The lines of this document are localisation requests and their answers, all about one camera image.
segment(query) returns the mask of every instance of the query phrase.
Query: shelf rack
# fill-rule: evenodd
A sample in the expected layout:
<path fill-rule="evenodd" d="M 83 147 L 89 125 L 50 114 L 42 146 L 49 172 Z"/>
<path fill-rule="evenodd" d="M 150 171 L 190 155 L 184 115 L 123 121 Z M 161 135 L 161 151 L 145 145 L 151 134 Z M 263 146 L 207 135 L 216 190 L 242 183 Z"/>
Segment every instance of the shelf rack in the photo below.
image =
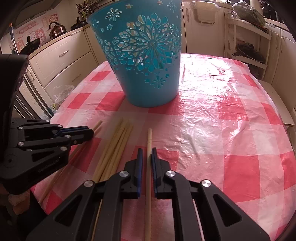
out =
<path fill-rule="evenodd" d="M 234 26 L 232 33 L 229 31 L 229 28 L 228 28 L 229 24 Z M 263 37 L 268 40 L 268 49 L 267 49 L 267 55 L 265 56 L 266 57 L 265 63 L 260 63 L 256 60 L 246 58 L 243 56 L 233 56 L 232 55 L 233 53 L 236 52 L 237 26 L 245 28 L 249 31 L 252 31 L 252 32 L 258 34 L 260 37 Z M 247 63 L 247 64 L 252 64 L 254 66 L 257 66 L 257 67 L 263 69 L 263 74 L 262 74 L 262 79 L 263 79 L 263 77 L 265 75 L 266 68 L 267 68 L 267 61 L 268 61 L 269 50 L 270 50 L 270 40 L 271 40 L 270 30 L 267 29 L 267 33 L 266 33 L 264 31 L 260 30 L 259 28 L 253 26 L 250 23 L 236 19 L 236 14 L 233 12 L 227 12 L 225 14 L 225 28 L 228 33 L 226 36 L 225 53 L 228 53 L 232 59 L 235 59 L 235 60 Z"/>

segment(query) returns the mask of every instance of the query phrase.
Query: drawer handle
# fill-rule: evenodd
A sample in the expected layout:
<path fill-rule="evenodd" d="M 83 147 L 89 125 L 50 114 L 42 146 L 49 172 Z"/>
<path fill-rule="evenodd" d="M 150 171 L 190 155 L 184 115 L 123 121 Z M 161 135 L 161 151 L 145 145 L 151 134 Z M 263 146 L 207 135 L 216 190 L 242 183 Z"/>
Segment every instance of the drawer handle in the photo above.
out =
<path fill-rule="evenodd" d="M 32 81 L 35 81 L 35 78 L 34 78 L 34 76 L 33 76 L 33 74 L 32 74 L 32 72 L 28 69 L 28 74 L 30 74 L 31 75 L 31 77 L 32 77 Z"/>
<path fill-rule="evenodd" d="M 76 80 L 81 74 L 79 74 L 75 79 L 72 80 L 72 82 L 74 82 L 74 80 Z"/>
<path fill-rule="evenodd" d="M 64 53 L 62 53 L 61 55 L 59 55 L 59 58 L 60 57 L 63 57 L 66 53 L 68 53 L 69 52 L 69 50 L 67 50 L 67 51 L 65 51 Z"/>
<path fill-rule="evenodd" d="M 188 13 L 188 8 L 186 8 L 186 17 L 187 17 L 187 22 L 189 22 L 189 13 Z"/>

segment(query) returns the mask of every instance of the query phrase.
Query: pink checkered tablecloth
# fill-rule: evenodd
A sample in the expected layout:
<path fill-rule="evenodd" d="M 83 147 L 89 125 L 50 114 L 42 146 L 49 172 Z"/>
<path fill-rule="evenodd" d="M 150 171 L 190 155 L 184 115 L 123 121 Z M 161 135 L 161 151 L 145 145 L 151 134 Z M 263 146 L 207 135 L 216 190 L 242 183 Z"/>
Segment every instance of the pink checkered tablecloth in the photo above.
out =
<path fill-rule="evenodd" d="M 121 117 L 134 128 L 118 171 L 136 157 L 139 147 L 146 153 L 151 127 L 152 147 L 157 147 L 160 158 L 189 180 L 211 180 L 272 241 L 289 222 L 296 209 L 296 162 L 275 105 L 246 64 L 194 54 L 182 54 L 179 94 L 160 107 L 131 105 L 108 62 L 73 90 L 51 123 L 91 128 L 102 120 L 102 130 L 43 201 L 46 213 L 92 178 Z M 143 173 L 141 197 L 124 202 L 122 241 L 144 240 Z M 37 200 L 52 176 L 32 189 Z M 152 240 L 174 240 L 170 200 L 152 199 Z"/>

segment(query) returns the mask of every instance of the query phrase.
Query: kettle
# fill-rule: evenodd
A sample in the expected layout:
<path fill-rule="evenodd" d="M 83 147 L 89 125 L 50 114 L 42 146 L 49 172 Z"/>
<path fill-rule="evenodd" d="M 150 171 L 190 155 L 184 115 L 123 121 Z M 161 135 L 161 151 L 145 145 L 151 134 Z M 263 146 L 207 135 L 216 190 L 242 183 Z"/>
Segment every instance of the kettle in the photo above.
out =
<path fill-rule="evenodd" d="M 67 32 L 66 27 L 57 22 L 51 22 L 49 25 L 49 29 L 51 29 L 53 23 L 55 23 L 56 26 L 54 26 L 54 28 L 49 33 L 50 40 L 53 40 Z"/>

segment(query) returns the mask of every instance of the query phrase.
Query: wooden chopstick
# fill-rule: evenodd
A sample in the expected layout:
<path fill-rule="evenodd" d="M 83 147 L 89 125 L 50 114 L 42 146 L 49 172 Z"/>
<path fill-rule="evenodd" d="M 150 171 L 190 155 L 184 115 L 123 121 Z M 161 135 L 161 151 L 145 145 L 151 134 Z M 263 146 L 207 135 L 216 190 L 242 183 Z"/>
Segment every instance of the wooden chopstick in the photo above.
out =
<path fill-rule="evenodd" d="M 119 152 L 119 149 L 121 147 L 121 144 L 122 144 L 122 141 L 123 141 L 124 136 L 126 134 L 126 131 L 127 131 L 127 129 L 125 128 L 124 131 L 123 131 L 123 133 L 122 133 L 122 135 L 121 135 L 121 137 L 120 137 L 120 139 L 119 139 L 119 141 L 118 141 L 118 143 L 117 143 L 117 145 L 116 145 L 116 148 L 114 150 L 114 153 L 112 155 L 112 158 L 110 159 L 110 161 L 108 163 L 108 166 L 105 168 L 105 170 L 103 172 L 103 175 L 101 176 L 100 182 L 105 181 L 105 180 L 108 180 L 110 178 L 110 173 L 111 173 L 112 167 L 114 165 L 116 156 L 117 156 L 117 154 Z"/>
<path fill-rule="evenodd" d="M 97 122 L 97 124 L 94 126 L 94 128 L 92 129 L 94 131 L 94 136 L 95 133 L 97 133 L 97 130 L 99 129 L 99 126 L 102 124 L 103 122 L 100 120 Z M 69 155 L 69 162 L 68 164 L 59 169 L 56 174 L 54 175 L 54 177 L 52 178 L 52 180 L 50 181 L 50 183 L 48 184 L 48 186 L 45 188 L 45 190 L 43 191 L 43 193 L 41 194 L 41 197 L 39 199 L 39 204 L 41 204 L 43 202 L 43 200 L 46 198 L 46 196 L 48 195 L 48 193 L 50 192 L 50 190 L 53 188 L 54 184 L 56 183 L 57 179 L 62 175 L 63 171 L 66 169 L 67 166 L 69 166 L 69 164 L 71 164 L 73 162 L 73 158 L 74 156 L 80 152 L 80 150 L 82 150 L 82 148 L 84 147 L 86 142 L 79 144 L 75 150 Z"/>
<path fill-rule="evenodd" d="M 123 131 L 124 131 L 124 128 L 126 127 L 126 124 L 127 124 L 127 121 L 124 120 L 121 125 L 120 125 L 120 128 L 118 130 L 118 132 L 115 134 L 114 138 L 112 139 L 111 143 L 110 143 L 110 146 L 108 147 L 107 151 L 106 151 L 106 155 L 104 156 L 103 160 L 102 160 L 102 163 L 98 163 L 97 167 L 96 167 L 96 170 L 94 172 L 94 175 L 93 175 L 93 178 L 92 180 L 97 183 L 99 182 L 99 180 L 101 179 L 101 175 L 107 165 L 107 162 L 109 160 L 109 158 L 111 157 L 116 145 L 117 145 L 117 142 L 119 141 L 119 138 L 120 136 L 122 135 Z"/>
<path fill-rule="evenodd" d="M 151 240 L 151 153 L 152 153 L 152 129 L 149 128 L 148 137 L 147 137 L 145 241 Z"/>
<path fill-rule="evenodd" d="M 111 176 L 113 176 L 113 175 L 116 173 L 116 170 L 117 170 L 117 168 L 118 168 L 118 166 L 119 166 L 119 161 L 120 161 L 120 159 L 121 159 L 121 157 L 122 157 L 122 154 L 123 154 L 124 148 L 125 148 L 125 146 L 126 146 L 126 143 L 127 143 L 127 141 L 128 141 L 128 138 L 129 138 L 129 136 L 130 136 L 130 133 L 131 133 L 132 129 L 133 129 L 133 125 L 130 124 L 129 127 L 128 127 L 128 129 L 126 130 L 126 132 L 125 132 L 125 134 L 124 134 L 124 138 L 123 138 L 123 140 L 122 140 L 122 143 L 120 144 L 120 148 L 118 149 L 118 153 L 117 153 L 117 155 L 116 155 L 116 158 L 115 158 L 115 160 L 114 160 L 114 163 L 113 163 L 113 166 L 112 166 L 111 172 L 110 172 L 110 174 L 109 174 L 109 176 L 108 176 L 107 179 L 109 179 Z M 93 230 L 93 233 L 92 233 L 91 241 L 94 241 L 94 235 L 95 235 L 95 232 L 96 232 L 96 225 L 97 225 L 97 223 L 98 223 L 98 219 L 99 219 L 99 215 L 100 215 L 101 206 L 102 206 L 102 200 L 101 200 L 101 202 L 100 202 L 100 206 L 99 206 L 99 209 L 98 209 L 98 213 L 97 213 L 97 215 L 96 215 L 96 221 L 95 221 L 95 223 L 94 223 L 94 230 Z"/>

